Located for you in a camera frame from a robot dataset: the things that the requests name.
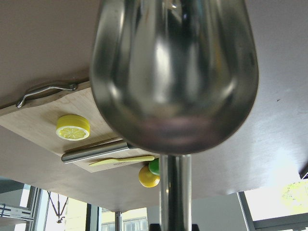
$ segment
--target yellow toy fruit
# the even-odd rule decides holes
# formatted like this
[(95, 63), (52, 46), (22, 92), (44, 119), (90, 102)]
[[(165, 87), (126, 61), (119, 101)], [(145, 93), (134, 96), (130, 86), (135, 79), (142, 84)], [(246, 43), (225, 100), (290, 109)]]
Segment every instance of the yellow toy fruit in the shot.
[(139, 182), (146, 188), (155, 187), (160, 181), (160, 177), (149, 171), (149, 166), (144, 166), (139, 171)]
[(90, 135), (90, 123), (82, 116), (65, 115), (58, 119), (56, 133), (64, 140), (83, 140)]

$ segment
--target metal handle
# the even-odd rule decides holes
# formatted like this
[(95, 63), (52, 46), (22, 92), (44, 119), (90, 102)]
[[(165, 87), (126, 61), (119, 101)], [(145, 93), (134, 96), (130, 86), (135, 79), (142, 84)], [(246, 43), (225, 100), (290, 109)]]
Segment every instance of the metal handle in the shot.
[(105, 143), (90, 147), (83, 150), (77, 150), (73, 152), (68, 152), (62, 155), (61, 160), (63, 163), (73, 163), (80, 160), (87, 160), (99, 156), (108, 155), (115, 152), (125, 151), (129, 149), (134, 149), (130, 144), (126, 143), (124, 140), (119, 140), (115, 142)]
[(77, 89), (77, 84), (72, 83), (72, 84), (69, 84), (69, 85), (49, 85), (49, 86), (45, 86), (45, 87), (35, 89), (34, 91), (31, 91), (31, 92), (25, 94), (23, 96), (23, 98), (20, 101), (18, 101), (18, 103), (16, 104), (16, 107), (21, 108), (22, 106), (24, 106), (25, 100), (28, 96), (36, 95), (36, 94), (39, 94), (39, 93), (42, 93), (44, 91), (51, 90), (51, 89), (75, 91)]
[(160, 155), (161, 231), (192, 231), (192, 157)]

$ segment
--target green toy fruit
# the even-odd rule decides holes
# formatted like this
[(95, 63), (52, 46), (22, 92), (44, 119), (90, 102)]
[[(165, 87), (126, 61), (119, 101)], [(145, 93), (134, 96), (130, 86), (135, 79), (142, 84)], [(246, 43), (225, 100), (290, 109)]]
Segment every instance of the green toy fruit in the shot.
[(154, 175), (159, 176), (159, 158), (150, 161), (150, 163), (149, 163), (149, 170)]

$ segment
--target wooden cutting board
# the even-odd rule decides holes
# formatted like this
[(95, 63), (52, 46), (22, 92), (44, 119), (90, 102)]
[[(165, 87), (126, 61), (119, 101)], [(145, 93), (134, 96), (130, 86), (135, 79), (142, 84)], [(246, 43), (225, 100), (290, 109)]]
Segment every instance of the wooden cutting board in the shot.
[[(85, 117), (90, 122), (90, 136), (81, 141), (67, 141), (56, 135), (58, 118), (75, 114)], [(90, 83), (79, 84), (74, 92), (61, 91), (44, 98), (27, 101), (25, 106), (18, 109), (15, 105), (0, 109), (0, 125), (33, 143), (62, 156), (67, 150), (93, 143), (104, 143), (120, 139), (102, 118), (98, 111), (90, 88)], [(113, 153), (104, 158), (127, 158), (153, 154), (141, 149), (132, 149)], [(74, 164), (89, 172), (97, 172), (115, 167), (134, 164), (126, 162), (89, 167), (90, 163), (102, 158), (78, 161)]]

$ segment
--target metal bracket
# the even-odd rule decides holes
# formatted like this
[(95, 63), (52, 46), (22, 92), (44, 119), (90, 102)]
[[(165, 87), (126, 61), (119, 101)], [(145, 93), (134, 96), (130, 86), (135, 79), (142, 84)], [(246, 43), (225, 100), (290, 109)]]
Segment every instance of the metal bracket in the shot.
[(42, 93), (44, 91), (51, 90), (51, 89), (75, 91), (77, 89), (77, 84), (72, 83), (72, 84), (68, 84), (68, 85), (48, 85), (48, 86), (45, 86), (45, 87), (35, 89), (35, 90), (25, 94), (23, 96), (23, 98), (20, 101), (17, 102), (16, 107), (21, 108), (22, 106), (24, 106), (25, 100), (28, 96), (36, 95), (36, 94), (39, 94), (39, 93)]
[(122, 231), (122, 213), (115, 212), (115, 231)]

